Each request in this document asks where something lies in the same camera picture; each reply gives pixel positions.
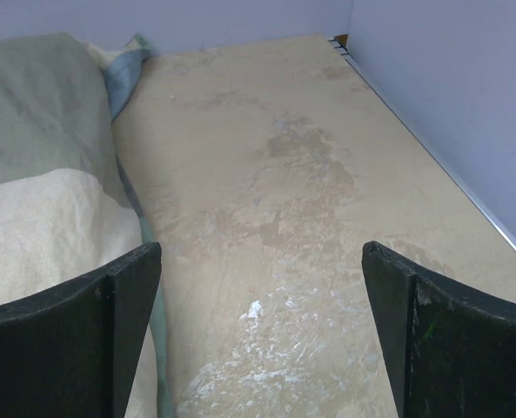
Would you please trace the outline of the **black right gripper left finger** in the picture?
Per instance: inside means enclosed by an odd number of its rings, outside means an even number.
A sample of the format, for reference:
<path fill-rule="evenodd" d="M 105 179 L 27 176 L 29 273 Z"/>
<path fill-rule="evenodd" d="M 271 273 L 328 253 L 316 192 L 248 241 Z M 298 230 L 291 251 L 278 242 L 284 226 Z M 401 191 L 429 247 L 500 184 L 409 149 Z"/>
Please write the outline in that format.
<path fill-rule="evenodd" d="M 150 242 L 0 306 L 0 417 L 123 417 L 161 274 Z"/>

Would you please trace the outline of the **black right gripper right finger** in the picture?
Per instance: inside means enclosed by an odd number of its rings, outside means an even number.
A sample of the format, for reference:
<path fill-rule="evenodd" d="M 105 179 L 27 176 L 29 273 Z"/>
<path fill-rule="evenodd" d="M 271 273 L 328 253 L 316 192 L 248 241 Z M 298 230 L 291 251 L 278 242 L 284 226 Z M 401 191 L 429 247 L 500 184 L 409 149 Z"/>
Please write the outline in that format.
<path fill-rule="evenodd" d="M 516 304 L 370 241 L 362 271 L 400 417 L 516 417 Z"/>

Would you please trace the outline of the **green beige blue pillowcase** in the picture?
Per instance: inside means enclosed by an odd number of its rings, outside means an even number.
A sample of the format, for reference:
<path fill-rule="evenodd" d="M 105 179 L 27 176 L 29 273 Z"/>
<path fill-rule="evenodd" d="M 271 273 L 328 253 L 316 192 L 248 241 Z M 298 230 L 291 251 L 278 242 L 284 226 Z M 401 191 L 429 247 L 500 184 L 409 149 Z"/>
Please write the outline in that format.
<path fill-rule="evenodd" d="M 151 47 L 66 33 L 0 40 L 0 306 L 156 242 L 111 125 Z M 123 417 L 169 417 L 160 280 Z"/>

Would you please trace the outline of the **aluminium table edge rail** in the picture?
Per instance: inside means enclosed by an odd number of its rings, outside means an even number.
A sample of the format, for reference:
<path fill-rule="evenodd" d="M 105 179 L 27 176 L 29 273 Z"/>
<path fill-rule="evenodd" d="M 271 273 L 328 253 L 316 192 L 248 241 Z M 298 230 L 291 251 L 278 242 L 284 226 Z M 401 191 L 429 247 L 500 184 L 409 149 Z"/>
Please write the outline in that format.
<path fill-rule="evenodd" d="M 487 221 L 499 233 L 499 235 L 506 241 L 506 243 L 516 252 L 516 239 L 511 238 L 509 232 L 503 224 L 493 215 L 487 206 L 479 199 L 479 197 L 472 191 L 472 189 L 465 183 L 465 181 L 452 169 L 450 164 L 440 155 L 438 150 L 425 138 L 418 127 L 405 118 L 403 112 L 389 99 L 382 90 L 376 85 L 373 79 L 368 76 L 363 69 L 359 67 L 353 56 L 347 48 L 341 43 L 343 36 L 328 37 L 326 41 L 338 51 L 338 54 L 360 75 L 366 84 L 379 97 L 384 105 L 393 113 L 399 122 L 414 136 L 419 144 L 426 150 L 432 159 L 441 167 L 446 175 L 453 181 L 453 183 L 467 196 L 472 204 L 483 214 Z"/>

